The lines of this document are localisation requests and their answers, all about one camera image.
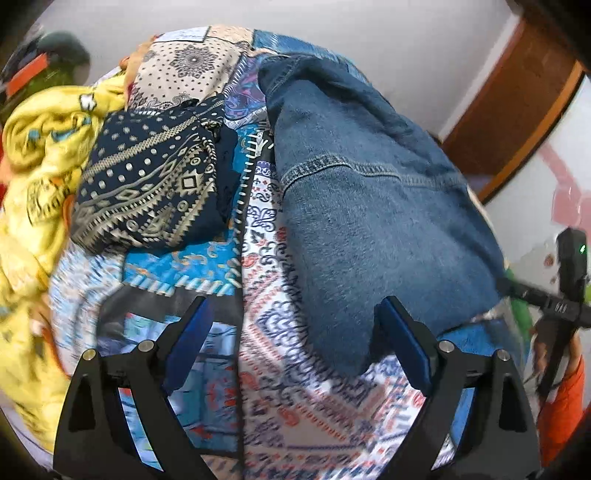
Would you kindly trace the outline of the orange right sleeve forearm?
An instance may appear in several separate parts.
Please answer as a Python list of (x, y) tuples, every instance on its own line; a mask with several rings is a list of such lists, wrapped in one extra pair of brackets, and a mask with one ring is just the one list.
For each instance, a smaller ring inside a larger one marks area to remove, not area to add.
[(564, 449), (583, 418), (585, 362), (559, 386), (553, 402), (546, 403), (538, 417), (541, 464), (547, 467)]

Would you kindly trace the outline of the person's right hand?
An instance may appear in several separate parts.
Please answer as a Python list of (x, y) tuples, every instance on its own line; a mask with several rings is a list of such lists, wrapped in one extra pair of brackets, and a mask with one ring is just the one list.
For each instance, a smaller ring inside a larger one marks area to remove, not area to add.
[(585, 377), (583, 350), (578, 329), (566, 322), (553, 319), (540, 319), (534, 327), (533, 368), (536, 375), (539, 377), (544, 375), (551, 359), (552, 347), (565, 335), (569, 335), (569, 343), (562, 350), (562, 352), (568, 353), (563, 382)]

